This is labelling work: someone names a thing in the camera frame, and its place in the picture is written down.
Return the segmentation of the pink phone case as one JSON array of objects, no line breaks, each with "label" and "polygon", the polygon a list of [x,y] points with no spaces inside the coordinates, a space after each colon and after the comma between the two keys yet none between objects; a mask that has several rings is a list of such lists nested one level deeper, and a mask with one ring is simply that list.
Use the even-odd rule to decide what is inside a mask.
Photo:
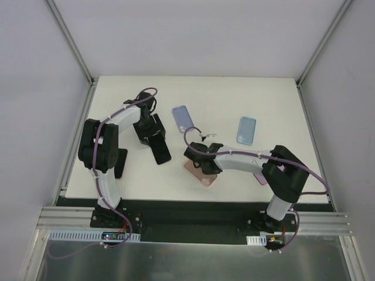
[{"label": "pink phone case", "polygon": [[183,164],[183,168],[205,187],[209,187],[217,179],[216,174],[203,174],[202,169],[200,167],[195,168],[191,160],[187,160]]}]

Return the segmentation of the black phone pink edge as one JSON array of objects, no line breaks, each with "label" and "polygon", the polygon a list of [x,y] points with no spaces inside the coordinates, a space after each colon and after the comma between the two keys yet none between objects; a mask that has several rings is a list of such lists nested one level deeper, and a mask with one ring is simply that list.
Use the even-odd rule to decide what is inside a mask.
[{"label": "black phone pink edge", "polygon": [[119,149],[118,159],[114,166],[114,176],[116,179],[121,179],[124,168],[125,168],[125,162],[127,159],[128,150],[127,149]]}]

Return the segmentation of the lavender phone case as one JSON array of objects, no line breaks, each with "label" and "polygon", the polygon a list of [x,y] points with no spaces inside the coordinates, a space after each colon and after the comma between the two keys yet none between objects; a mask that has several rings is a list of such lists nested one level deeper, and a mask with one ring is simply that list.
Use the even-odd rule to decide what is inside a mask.
[{"label": "lavender phone case", "polygon": [[174,107],[172,115],[180,133],[184,133],[188,128],[193,127],[193,121],[185,105]]}]

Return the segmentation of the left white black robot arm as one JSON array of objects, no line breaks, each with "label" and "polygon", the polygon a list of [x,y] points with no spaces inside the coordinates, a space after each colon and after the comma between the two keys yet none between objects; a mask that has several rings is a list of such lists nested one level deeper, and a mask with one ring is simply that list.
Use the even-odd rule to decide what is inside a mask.
[{"label": "left white black robot arm", "polygon": [[122,212],[122,198],[116,183],[122,177],[128,154],[127,149],[119,147],[123,131],[133,127],[139,142],[151,148],[156,164],[172,159],[165,141],[165,128],[155,113],[157,92],[155,87],[145,88],[108,117],[84,122],[78,158],[90,171],[98,195],[91,227],[126,228],[130,225]]}]

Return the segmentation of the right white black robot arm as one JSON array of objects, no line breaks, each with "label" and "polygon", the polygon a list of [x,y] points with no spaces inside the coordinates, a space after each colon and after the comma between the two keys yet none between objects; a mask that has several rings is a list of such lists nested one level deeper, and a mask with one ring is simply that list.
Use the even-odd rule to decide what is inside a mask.
[{"label": "right white black robot arm", "polygon": [[262,175],[273,196],[266,211],[255,215],[251,222],[258,230],[270,234],[278,230],[289,209],[297,203],[309,176],[304,169],[306,166],[282,145],[255,152],[235,150],[222,143],[206,146],[191,142],[183,155],[206,175],[220,174],[225,170]]}]

